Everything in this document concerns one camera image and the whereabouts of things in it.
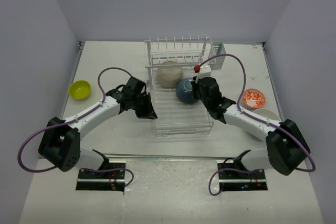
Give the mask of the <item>blue bowl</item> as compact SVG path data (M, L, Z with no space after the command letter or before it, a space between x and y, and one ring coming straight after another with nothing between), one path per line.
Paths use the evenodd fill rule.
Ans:
M184 104L196 104L199 100L193 98L192 78L182 79L175 89L176 97Z

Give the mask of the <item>white wire dish rack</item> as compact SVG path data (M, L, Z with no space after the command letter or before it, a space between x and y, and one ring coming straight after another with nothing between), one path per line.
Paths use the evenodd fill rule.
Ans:
M194 67L213 53L208 37L148 39L146 69L154 109L158 115L157 137L208 134L213 121L206 109L193 98Z

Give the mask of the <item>yellow bowl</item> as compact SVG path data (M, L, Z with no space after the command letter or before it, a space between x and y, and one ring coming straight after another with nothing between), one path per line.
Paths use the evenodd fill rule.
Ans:
M91 85L85 80L76 81L69 87L68 94L76 101L87 100L91 95Z

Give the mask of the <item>white orange patterned bowl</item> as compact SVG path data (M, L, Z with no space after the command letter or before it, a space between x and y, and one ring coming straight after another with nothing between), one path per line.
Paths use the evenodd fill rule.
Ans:
M260 109L266 104L266 97L257 89L247 89L243 93L242 103L249 109Z

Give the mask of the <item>dark green bowl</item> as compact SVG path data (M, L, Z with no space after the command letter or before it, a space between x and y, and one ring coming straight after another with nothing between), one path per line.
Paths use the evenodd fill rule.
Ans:
M266 121L280 122L279 116L267 109L256 109L253 111L252 115L263 122Z

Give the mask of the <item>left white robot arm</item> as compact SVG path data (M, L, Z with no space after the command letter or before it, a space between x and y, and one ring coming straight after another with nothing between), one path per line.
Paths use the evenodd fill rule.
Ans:
M126 84L104 94L102 100L66 119L57 117L47 124L38 152L56 168L67 172L74 167L90 171L97 178L108 175L108 158L96 150L81 148L81 140L106 120L133 110L140 119L157 119L145 82L130 77Z

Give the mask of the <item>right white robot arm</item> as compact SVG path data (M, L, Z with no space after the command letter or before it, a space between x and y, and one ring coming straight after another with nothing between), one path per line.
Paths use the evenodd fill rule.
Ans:
M234 158L234 172L246 178L260 169L273 168L288 176L305 160L311 160L310 149L292 120L270 120L245 112L235 101L222 96L212 77L193 78L193 97L199 99L209 115L224 124L238 127L265 143L259 150L246 150Z

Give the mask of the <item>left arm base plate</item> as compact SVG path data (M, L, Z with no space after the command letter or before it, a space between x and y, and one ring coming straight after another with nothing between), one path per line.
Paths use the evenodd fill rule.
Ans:
M122 168L110 173L92 173L80 170L76 183L78 191L120 191L125 189L126 163L109 163L105 169Z

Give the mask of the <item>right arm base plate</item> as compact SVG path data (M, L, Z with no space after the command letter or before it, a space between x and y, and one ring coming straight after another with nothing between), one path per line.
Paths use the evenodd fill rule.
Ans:
M218 173L221 191L263 191L268 190L264 170L254 174L226 170Z

